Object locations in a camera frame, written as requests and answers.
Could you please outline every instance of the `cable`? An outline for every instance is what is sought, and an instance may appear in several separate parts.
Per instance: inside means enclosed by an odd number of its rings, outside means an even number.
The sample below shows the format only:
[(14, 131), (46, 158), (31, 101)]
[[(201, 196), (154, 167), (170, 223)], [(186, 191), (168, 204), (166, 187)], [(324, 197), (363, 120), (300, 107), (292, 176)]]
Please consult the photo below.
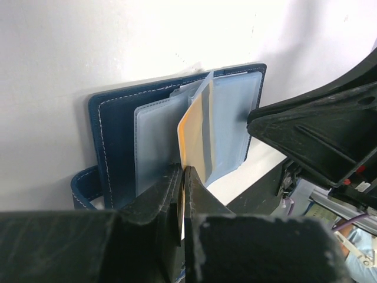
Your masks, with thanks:
[(289, 208), (289, 211), (288, 211), (288, 216), (290, 216), (293, 212), (293, 209), (295, 208), (295, 201), (291, 198), (286, 198), (289, 200), (290, 202), (290, 208)]
[(344, 227), (347, 227), (348, 225), (355, 223), (356, 221), (367, 218), (368, 216), (369, 216), (369, 214), (367, 214), (367, 213), (363, 213), (363, 214), (360, 214), (358, 216), (355, 216), (355, 217), (351, 218), (350, 220), (347, 220), (343, 224), (340, 224), (340, 225), (332, 228), (332, 232), (339, 231), (339, 230), (343, 229)]

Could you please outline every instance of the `black plastic part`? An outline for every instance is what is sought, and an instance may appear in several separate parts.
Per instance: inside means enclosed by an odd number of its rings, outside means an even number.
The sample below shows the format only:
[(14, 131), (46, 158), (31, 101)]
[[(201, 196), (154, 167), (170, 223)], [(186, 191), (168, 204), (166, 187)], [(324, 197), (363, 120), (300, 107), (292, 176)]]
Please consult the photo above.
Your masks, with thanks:
[(174, 282), (182, 183), (177, 164), (122, 210), (0, 214), (0, 282)]
[(297, 187), (297, 183), (300, 179), (302, 168), (291, 160), (286, 160), (283, 164), (283, 173), (280, 178), (279, 190), (276, 192), (276, 196), (281, 198), (288, 197), (294, 189)]
[(335, 237), (313, 219), (202, 214), (192, 230), (188, 282), (352, 282)]
[[(242, 195), (264, 198), (270, 205), (262, 210), (270, 213), (282, 173), (279, 164)], [(180, 199), (186, 199), (182, 247)], [(260, 212), (255, 201), (243, 209)], [(171, 283), (184, 251), (182, 283), (348, 282), (339, 247), (318, 223), (236, 216), (195, 168), (183, 176), (179, 164), (122, 210), (2, 213), (0, 231), (0, 282)], [(304, 245), (310, 252), (301, 253)]]
[(286, 161), (279, 163), (257, 182), (246, 189), (228, 205), (236, 214), (270, 215), (279, 205), (281, 196), (276, 196), (280, 189), (281, 179), (285, 175)]
[(302, 167), (301, 177), (339, 187), (377, 155), (376, 65), (374, 51), (329, 85), (252, 111), (249, 133)]
[(340, 186), (332, 189), (329, 196), (349, 203), (354, 207), (366, 212), (367, 208), (377, 207), (377, 197), (366, 193), (359, 192), (352, 187)]

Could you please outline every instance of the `wallet strap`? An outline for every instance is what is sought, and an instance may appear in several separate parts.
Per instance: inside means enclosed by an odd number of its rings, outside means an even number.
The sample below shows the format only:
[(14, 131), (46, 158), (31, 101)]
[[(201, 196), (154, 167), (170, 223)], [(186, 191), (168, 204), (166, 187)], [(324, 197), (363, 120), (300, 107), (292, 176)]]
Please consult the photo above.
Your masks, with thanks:
[[(232, 75), (232, 74), (239, 74), (245, 72), (255, 72), (259, 71), (262, 74), (262, 80), (260, 82), (260, 88), (257, 98), (256, 107), (258, 108), (260, 102), (260, 96), (263, 87), (263, 80), (264, 75), (266, 72), (266, 65), (265, 64), (252, 64), (252, 65), (244, 65), (239, 67), (232, 67), (232, 68), (225, 68), (222, 70), (216, 70), (214, 72), (214, 77), (224, 76), (224, 75)], [(188, 77), (182, 78), (175, 78), (173, 80), (167, 81), (158, 81), (146, 85), (135, 85), (133, 87), (125, 88), (124, 91), (127, 91), (127, 95), (125, 92), (118, 91), (116, 93), (105, 93), (99, 94), (94, 96), (90, 102), (92, 106), (97, 103), (96, 108), (96, 118), (92, 118), (92, 133), (94, 136), (94, 143), (95, 149), (97, 152), (97, 162), (98, 166), (94, 166), (91, 168), (87, 168), (81, 172), (79, 172), (71, 181), (71, 189), (72, 189), (72, 198), (74, 202), (74, 207), (78, 209), (95, 209), (95, 207), (91, 204), (91, 201), (99, 196), (104, 196), (104, 203), (105, 208), (120, 208), (124, 206), (124, 199), (122, 196), (127, 196), (126, 204), (132, 201), (135, 196), (132, 194), (124, 192), (124, 186), (118, 186), (118, 184), (113, 184), (111, 180), (113, 179), (113, 174), (117, 175), (117, 180), (119, 178), (128, 179), (131, 176), (119, 176), (117, 174), (116, 167), (119, 166), (117, 164), (109, 163), (108, 152), (107, 149), (111, 148), (111, 143), (105, 142), (103, 138), (103, 127), (104, 123), (107, 124), (111, 123), (111, 121), (104, 121), (104, 117), (101, 116), (101, 106), (105, 103), (115, 100), (122, 100), (123, 98), (127, 97), (135, 97), (140, 94), (150, 94), (153, 92), (157, 92), (158, 90), (169, 90), (173, 91), (176, 88), (179, 88), (182, 85), (189, 84), (195, 82), (197, 80), (204, 79), (209, 72), (191, 75)]]

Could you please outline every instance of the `wallet pocket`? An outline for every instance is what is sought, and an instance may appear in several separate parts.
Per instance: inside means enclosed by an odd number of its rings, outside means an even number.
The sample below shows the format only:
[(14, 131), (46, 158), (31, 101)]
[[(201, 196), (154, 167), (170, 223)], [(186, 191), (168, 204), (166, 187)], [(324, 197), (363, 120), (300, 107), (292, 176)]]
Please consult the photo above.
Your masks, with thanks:
[(177, 125), (187, 110), (187, 96), (179, 95), (135, 110), (134, 150), (136, 194), (152, 186), (168, 165), (180, 162)]
[(247, 115), (257, 106), (261, 80), (259, 72), (214, 79), (212, 119), (216, 169), (206, 180), (206, 186), (236, 170), (246, 159), (250, 142)]

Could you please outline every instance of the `wallet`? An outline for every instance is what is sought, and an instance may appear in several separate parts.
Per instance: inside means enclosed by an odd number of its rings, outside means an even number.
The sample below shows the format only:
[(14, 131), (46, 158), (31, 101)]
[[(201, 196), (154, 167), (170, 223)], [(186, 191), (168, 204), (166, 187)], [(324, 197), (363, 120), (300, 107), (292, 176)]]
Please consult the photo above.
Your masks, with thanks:
[(72, 179), (75, 208), (95, 209), (91, 201), (103, 195), (106, 209), (121, 209), (181, 163), (177, 126), (208, 81), (213, 96), (202, 103), (208, 115), (196, 132), (204, 147), (207, 134), (216, 142), (203, 151), (212, 168), (200, 181), (208, 186), (235, 170), (247, 157), (247, 116), (259, 106), (265, 72), (265, 64), (250, 64), (94, 94), (88, 108), (98, 165)]

